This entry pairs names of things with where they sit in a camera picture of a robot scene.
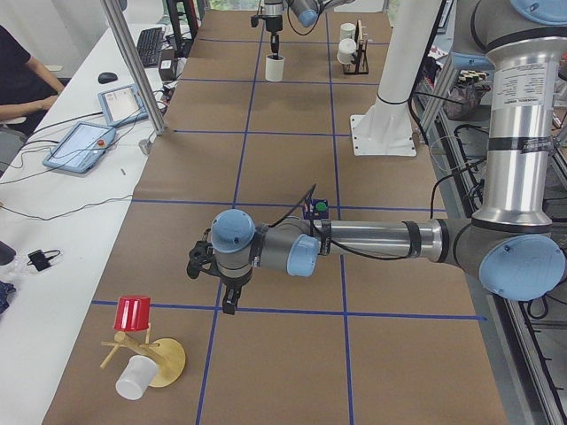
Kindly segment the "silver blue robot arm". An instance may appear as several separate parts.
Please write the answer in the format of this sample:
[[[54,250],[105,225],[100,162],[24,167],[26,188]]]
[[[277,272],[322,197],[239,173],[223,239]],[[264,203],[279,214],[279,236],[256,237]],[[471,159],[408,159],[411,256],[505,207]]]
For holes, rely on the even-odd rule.
[[[316,260],[332,252],[369,259],[424,257],[459,267],[502,298],[542,297],[562,279],[566,259],[550,236],[543,212],[554,88],[566,50],[563,1],[461,1],[453,59],[494,69],[492,107],[481,207],[467,220],[364,222],[302,220],[284,216],[257,224],[243,211],[218,214],[204,233],[198,271],[218,276],[225,313],[234,313],[256,267],[309,276]]]
[[[287,15],[293,12],[303,27],[313,27],[327,9],[350,3],[351,1],[259,1],[257,13],[251,17],[251,25],[256,27],[260,19],[265,22],[270,37],[271,54],[269,57],[280,59],[279,33],[284,28],[284,9]]]

